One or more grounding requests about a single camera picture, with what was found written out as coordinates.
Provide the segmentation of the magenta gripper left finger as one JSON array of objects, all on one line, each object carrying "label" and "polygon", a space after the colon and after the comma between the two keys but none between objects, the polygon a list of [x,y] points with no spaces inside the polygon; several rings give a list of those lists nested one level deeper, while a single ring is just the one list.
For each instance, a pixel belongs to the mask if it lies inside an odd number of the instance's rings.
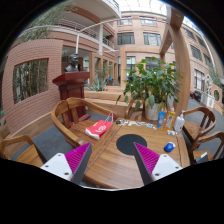
[{"label": "magenta gripper left finger", "polygon": [[92,144],[88,142],[73,149],[67,154],[57,153],[42,165],[41,168],[79,185],[82,181],[91,154]]}]

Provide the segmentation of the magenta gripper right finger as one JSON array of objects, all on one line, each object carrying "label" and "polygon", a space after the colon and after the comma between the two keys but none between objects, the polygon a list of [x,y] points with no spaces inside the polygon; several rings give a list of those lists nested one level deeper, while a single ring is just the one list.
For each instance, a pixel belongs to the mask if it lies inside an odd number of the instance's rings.
[{"label": "magenta gripper right finger", "polygon": [[138,143],[134,143],[134,156],[145,185],[182,169],[168,154],[159,155]]}]

